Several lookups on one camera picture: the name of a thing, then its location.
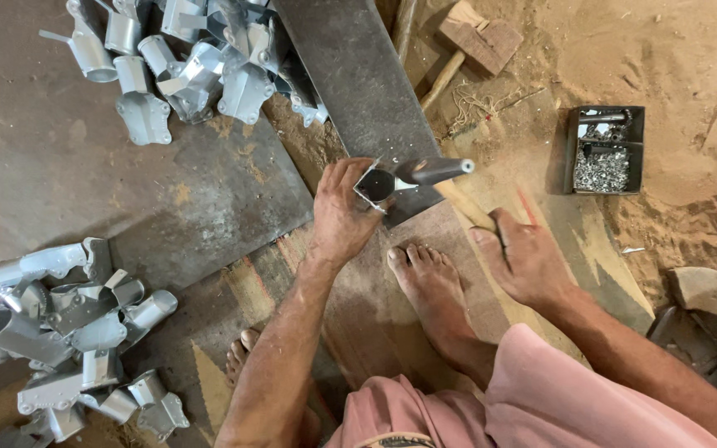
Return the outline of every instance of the metal plate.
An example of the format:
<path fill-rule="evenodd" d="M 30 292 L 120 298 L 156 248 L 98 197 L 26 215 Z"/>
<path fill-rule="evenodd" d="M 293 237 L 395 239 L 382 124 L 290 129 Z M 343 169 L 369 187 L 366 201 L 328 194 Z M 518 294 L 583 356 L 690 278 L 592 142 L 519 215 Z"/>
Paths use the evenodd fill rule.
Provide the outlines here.
<path fill-rule="evenodd" d="M 351 156 L 441 156 L 408 76 L 371 0 L 274 2 Z M 441 201 L 431 187 L 395 194 L 395 226 Z"/>

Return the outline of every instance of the person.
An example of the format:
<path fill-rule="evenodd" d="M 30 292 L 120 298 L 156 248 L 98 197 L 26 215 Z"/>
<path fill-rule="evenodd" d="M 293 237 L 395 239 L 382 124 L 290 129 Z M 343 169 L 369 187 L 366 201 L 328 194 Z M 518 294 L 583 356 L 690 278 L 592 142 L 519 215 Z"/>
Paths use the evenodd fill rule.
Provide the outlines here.
<path fill-rule="evenodd" d="M 236 388 L 215 446 L 317 446 L 306 407 L 328 294 L 339 270 L 380 222 L 357 210 L 353 185 L 371 164 L 329 165 L 317 187 L 314 227 L 293 287 L 261 334 L 244 331 L 228 353 Z M 717 446 L 717 390 L 619 323 L 572 281 L 549 233 L 491 213 L 499 238 L 470 229 L 500 287 L 574 341 L 593 372 L 525 324 L 499 346 L 481 341 L 459 305 L 446 253 L 391 248 L 388 265 L 434 349 L 484 391 L 424 395 L 404 376 L 373 377 L 348 395 L 326 446 Z"/>

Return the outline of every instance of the pile of metal parts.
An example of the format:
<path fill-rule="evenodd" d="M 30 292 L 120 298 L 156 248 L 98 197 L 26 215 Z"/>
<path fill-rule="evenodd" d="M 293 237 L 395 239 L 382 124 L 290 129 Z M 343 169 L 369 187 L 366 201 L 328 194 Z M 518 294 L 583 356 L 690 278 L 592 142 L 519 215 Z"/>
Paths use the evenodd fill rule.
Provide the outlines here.
<path fill-rule="evenodd" d="M 617 145 L 586 143 L 577 153 L 574 166 L 574 189 L 616 193 L 629 182 L 629 153 Z"/>
<path fill-rule="evenodd" d="M 85 78 L 119 81 L 115 108 L 137 145 L 171 142 L 171 107 L 187 124 L 212 118 L 215 103 L 223 115 L 254 124 L 264 101 L 279 92 L 304 126 L 328 117 L 268 0 L 114 0 L 114 9 L 95 1 L 108 13 L 106 31 L 89 0 L 68 0 L 71 37 L 39 35 L 68 44 Z M 154 2 L 163 11 L 161 32 L 194 44 L 183 61 L 161 34 L 146 35 Z M 199 40 L 202 30 L 208 36 Z M 154 84 L 165 100 L 154 94 Z"/>
<path fill-rule="evenodd" d="M 119 424 L 139 408 L 138 427 L 156 433 L 160 442 L 190 425 L 181 400 L 165 390 L 155 371 L 126 385 L 128 392 L 119 387 L 127 381 L 120 356 L 178 305 L 168 291 L 144 298 L 145 292 L 143 282 L 125 270 L 113 272 L 105 239 L 0 261 L 0 364 L 28 358 L 35 370 L 17 400 L 18 412 L 32 416 L 21 428 L 25 441 L 34 442 L 27 446 L 74 435 L 85 427 L 84 407 Z"/>

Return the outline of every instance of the hand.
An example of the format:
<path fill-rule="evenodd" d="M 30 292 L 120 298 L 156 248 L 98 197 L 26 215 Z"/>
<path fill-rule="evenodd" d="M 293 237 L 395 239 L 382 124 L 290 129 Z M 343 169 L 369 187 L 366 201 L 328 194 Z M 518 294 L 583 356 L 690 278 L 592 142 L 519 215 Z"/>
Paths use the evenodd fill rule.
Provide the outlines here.
<path fill-rule="evenodd" d="M 541 226 L 519 224 L 510 213 L 498 208 L 489 214 L 500 229 L 500 238 L 486 229 L 473 227 L 470 235 L 500 287 L 517 302 L 536 311 L 568 304 L 582 290 L 563 264 L 558 247 Z"/>
<path fill-rule="evenodd" d="M 343 158 L 325 167 L 314 198 L 314 236 L 308 255 L 337 272 L 361 252 L 383 213 L 353 191 L 372 158 Z"/>

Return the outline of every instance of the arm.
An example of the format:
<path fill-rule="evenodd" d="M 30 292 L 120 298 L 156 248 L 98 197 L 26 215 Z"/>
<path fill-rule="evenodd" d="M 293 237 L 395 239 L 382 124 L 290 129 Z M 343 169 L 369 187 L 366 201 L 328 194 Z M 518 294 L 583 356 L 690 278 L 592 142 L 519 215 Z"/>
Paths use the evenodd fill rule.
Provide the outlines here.
<path fill-rule="evenodd" d="M 471 235 L 505 292 L 569 336 L 595 372 L 672 407 L 717 438 L 717 390 L 712 385 L 572 283 L 546 229 L 519 224 L 502 209 L 492 217 L 502 241 L 480 228 Z"/>
<path fill-rule="evenodd" d="M 328 294 L 339 270 L 364 248 L 383 217 L 374 209 L 356 210 L 353 185 L 371 163 L 347 158 L 326 167 L 306 257 L 248 357 L 215 446 L 298 445 Z"/>

